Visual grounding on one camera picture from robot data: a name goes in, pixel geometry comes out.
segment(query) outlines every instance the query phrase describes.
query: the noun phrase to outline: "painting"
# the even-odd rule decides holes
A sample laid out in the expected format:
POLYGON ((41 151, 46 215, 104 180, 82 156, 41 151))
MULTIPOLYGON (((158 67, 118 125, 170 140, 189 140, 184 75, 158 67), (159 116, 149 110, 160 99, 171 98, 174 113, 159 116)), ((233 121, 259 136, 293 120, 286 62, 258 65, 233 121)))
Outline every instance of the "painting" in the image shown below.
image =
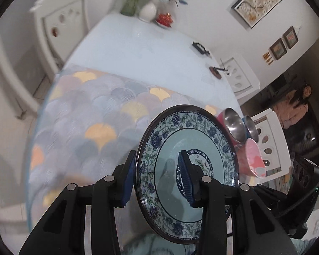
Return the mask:
POLYGON ((281 0, 238 0, 234 10, 252 28, 281 0))
POLYGON ((290 27, 285 33, 284 33, 284 39, 286 41, 287 47, 291 49, 295 44, 297 44, 298 37, 297 34, 295 33, 295 30, 292 27, 290 27))
POLYGON ((276 60, 280 59, 287 53, 286 47, 281 38, 279 38, 269 49, 271 50, 276 60))

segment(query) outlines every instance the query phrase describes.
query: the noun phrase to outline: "blue gripper pad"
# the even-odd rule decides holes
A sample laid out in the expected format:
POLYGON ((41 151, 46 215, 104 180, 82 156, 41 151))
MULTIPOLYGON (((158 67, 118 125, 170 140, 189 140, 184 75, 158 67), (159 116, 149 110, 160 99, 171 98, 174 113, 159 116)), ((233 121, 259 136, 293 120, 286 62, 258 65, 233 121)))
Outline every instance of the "blue gripper pad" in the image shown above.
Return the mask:
POLYGON ((179 152, 179 163, 178 167, 181 173, 181 179, 182 179, 182 184, 185 192, 185 198, 188 200, 190 206, 195 202, 195 199, 193 197, 193 188, 192 188, 192 183, 191 179, 188 173, 188 169, 186 164, 184 163, 183 155, 182 152, 179 152))
POLYGON ((131 163, 129 166, 127 177, 126 177, 126 179, 124 181, 124 185, 123 185, 124 192, 123 192, 123 197, 121 200, 122 206, 125 206, 128 203, 128 201, 130 200, 132 187, 134 186, 134 167, 135 167, 135 160, 136 160, 136 152, 134 152, 134 154, 132 154, 130 152, 130 154, 127 158, 127 162, 129 160, 131 160, 131 163))

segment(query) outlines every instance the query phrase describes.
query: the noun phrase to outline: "pink shirt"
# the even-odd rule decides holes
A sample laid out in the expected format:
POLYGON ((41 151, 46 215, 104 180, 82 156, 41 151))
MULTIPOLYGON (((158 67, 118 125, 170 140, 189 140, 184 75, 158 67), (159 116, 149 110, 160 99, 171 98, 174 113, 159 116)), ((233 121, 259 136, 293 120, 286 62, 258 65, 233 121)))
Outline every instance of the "pink shirt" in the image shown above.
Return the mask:
POLYGON ((286 95, 286 99, 273 106, 273 110, 277 114, 280 123, 284 129, 289 128, 291 125, 296 124, 303 118, 308 111, 308 105, 302 104, 297 108, 293 108, 299 101, 295 101, 293 104, 289 104, 289 101, 293 98, 296 90, 289 92, 286 95))

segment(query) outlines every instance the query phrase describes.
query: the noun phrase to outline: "vase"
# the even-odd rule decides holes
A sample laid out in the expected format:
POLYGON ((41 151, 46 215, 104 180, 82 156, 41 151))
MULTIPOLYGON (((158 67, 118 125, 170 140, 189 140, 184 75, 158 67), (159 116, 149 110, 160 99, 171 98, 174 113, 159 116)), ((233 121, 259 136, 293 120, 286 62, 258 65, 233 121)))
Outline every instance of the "vase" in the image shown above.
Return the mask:
POLYGON ((159 0, 150 0, 140 11, 138 18, 144 22, 150 23, 157 15, 159 0))
POLYGON ((136 8, 137 2, 138 0, 126 0, 120 13, 126 16, 134 16, 137 9, 136 8))

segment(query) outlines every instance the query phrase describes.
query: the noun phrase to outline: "chair backrest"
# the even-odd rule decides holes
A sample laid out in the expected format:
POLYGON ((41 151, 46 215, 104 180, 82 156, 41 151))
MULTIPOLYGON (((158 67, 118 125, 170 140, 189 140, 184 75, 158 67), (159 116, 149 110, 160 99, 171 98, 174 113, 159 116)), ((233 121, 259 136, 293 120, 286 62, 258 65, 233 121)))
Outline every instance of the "chair backrest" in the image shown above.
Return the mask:
POLYGON ((28 109, 34 116, 37 116, 39 104, 27 91, 11 66, 4 50, 0 37, 0 88, 7 100, 20 116, 23 113, 21 107, 28 109))
POLYGON ((228 69, 228 72, 225 72, 225 77, 237 99, 260 89, 259 79, 242 55, 235 54, 224 62, 224 66, 228 69))
POLYGON ((258 146, 267 173, 267 176, 261 179, 261 183, 288 174, 292 164, 285 135, 276 113, 268 109, 252 119, 259 131, 258 146))
POLYGON ((38 56, 53 81, 89 31, 85 0, 38 0, 30 13, 38 56))

